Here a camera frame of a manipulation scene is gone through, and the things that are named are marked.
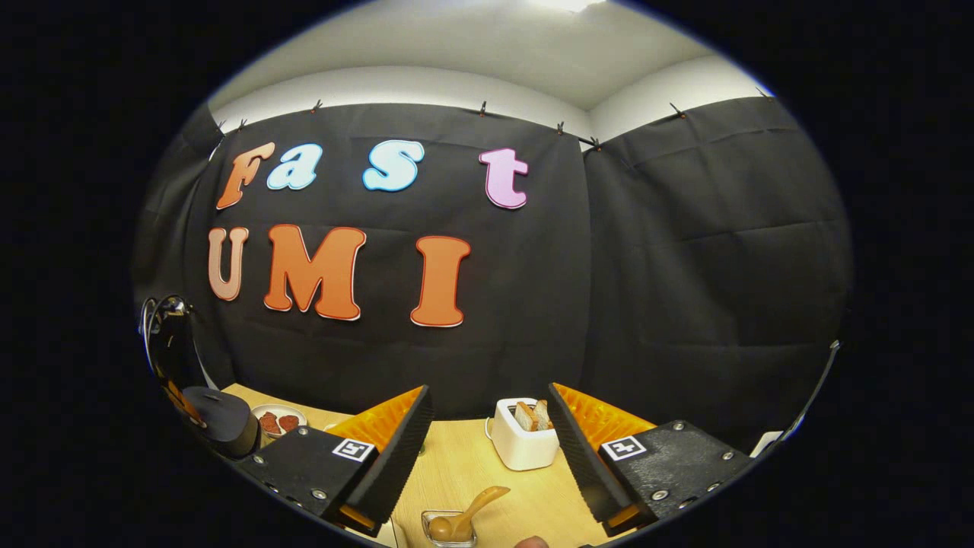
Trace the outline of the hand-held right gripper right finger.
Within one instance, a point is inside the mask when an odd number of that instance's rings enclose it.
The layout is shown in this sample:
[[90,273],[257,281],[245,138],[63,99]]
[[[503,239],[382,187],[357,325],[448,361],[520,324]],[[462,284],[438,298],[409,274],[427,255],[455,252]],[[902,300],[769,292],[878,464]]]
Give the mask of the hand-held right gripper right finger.
[[657,425],[560,383],[547,389],[575,485],[608,537],[688,512],[754,462],[684,419]]

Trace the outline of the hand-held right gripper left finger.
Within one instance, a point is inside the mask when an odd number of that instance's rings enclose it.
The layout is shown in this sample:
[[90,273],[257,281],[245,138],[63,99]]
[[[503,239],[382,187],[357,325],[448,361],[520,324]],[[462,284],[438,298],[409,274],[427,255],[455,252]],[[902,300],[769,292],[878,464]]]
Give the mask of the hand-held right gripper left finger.
[[241,473],[335,526],[376,537],[434,418],[422,385],[323,431],[299,426],[241,461]]

